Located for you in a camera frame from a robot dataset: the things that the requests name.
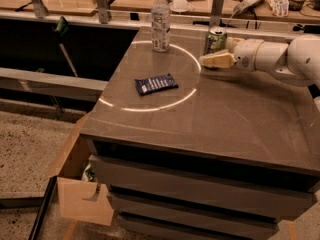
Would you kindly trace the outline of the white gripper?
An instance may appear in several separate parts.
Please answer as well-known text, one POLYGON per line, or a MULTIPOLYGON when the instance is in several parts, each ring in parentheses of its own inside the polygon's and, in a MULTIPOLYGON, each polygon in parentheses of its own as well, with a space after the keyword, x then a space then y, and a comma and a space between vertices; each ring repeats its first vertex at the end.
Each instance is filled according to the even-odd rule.
POLYGON ((199 63, 207 68, 231 68, 236 63, 238 69, 253 72, 257 70, 256 55, 263 42, 263 39, 243 41, 243 38, 228 37, 226 48, 234 49, 234 55, 225 49, 201 56, 199 63))

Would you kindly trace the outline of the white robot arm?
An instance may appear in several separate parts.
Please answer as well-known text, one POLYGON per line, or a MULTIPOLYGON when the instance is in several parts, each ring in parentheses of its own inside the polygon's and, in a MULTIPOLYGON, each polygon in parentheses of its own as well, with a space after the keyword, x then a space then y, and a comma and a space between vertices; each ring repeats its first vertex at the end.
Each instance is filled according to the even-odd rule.
POLYGON ((261 71, 289 85, 320 88, 320 37, 306 34, 290 43, 227 38, 223 50, 202 55, 199 63, 207 68, 261 71))

